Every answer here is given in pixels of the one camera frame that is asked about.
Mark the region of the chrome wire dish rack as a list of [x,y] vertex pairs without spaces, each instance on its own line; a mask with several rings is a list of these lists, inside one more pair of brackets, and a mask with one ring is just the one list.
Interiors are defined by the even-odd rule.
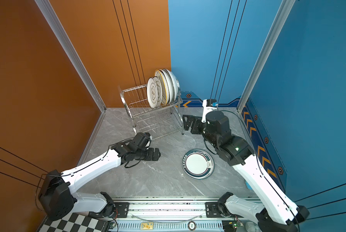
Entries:
[[151,108],[147,98],[146,84],[125,90],[118,87],[118,90],[135,133],[148,132],[152,139],[175,132],[184,134],[180,110],[183,100],[180,95],[166,106]]

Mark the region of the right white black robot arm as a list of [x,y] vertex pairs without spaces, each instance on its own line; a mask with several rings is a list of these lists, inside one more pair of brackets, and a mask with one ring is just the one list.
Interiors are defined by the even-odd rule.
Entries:
[[254,203],[226,192],[217,201],[221,215],[243,216],[257,223],[263,232],[300,231],[300,223],[309,216],[308,209],[288,198],[272,180],[246,139],[232,134],[227,116],[221,111],[212,111],[205,115],[205,120],[183,115],[182,121],[184,130],[202,135],[216,154],[245,179],[260,199],[260,203]]

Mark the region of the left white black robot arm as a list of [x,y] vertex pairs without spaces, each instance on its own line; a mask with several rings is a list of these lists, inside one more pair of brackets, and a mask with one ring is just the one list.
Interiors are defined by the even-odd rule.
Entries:
[[158,161],[161,157],[158,148],[151,148],[150,133],[137,133],[133,138],[122,140],[108,146],[100,156],[74,167],[58,172],[53,170],[45,175],[38,200],[52,220],[59,220],[71,213],[88,213],[91,216],[115,217],[117,207],[106,193],[80,193],[79,189],[103,173],[130,161]]

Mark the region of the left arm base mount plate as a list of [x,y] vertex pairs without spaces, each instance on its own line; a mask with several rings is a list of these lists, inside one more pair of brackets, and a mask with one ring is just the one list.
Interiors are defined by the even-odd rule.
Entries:
[[113,206],[111,218],[127,218],[129,212],[130,203],[129,202],[116,202]]

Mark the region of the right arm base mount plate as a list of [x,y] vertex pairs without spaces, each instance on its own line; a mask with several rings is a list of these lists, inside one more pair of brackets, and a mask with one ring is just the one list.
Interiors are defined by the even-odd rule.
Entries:
[[221,218],[222,215],[219,211],[217,202],[206,202],[205,203],[206,217],[207,218]]

